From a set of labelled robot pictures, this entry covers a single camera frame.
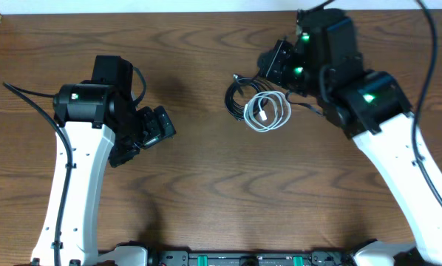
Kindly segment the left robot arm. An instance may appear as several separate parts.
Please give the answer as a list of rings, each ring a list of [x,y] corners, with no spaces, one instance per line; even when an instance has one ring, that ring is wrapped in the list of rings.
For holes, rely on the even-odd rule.
[[[176,133],[166,110],[137,106],[139,73],[118,55],[99,55],[92,77],[65,84],[52,100],[57,154],[47,214],[32,265],[157,265],[156,252],[136,242],[99,252],[98,207],[106,166],[116,168]]]

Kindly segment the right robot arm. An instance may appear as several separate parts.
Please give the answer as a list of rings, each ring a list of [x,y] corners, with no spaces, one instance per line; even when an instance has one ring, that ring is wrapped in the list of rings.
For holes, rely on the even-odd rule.
[[[442,265],[442,172],[418,127],[418,113],[387,72],[365,69],[353,21],[340,9],[299,10],[295,44],[277,41],[260,55],[260,75],[312,96],[383,177],[415,241],[372,240],[350,254],[353,265]]]

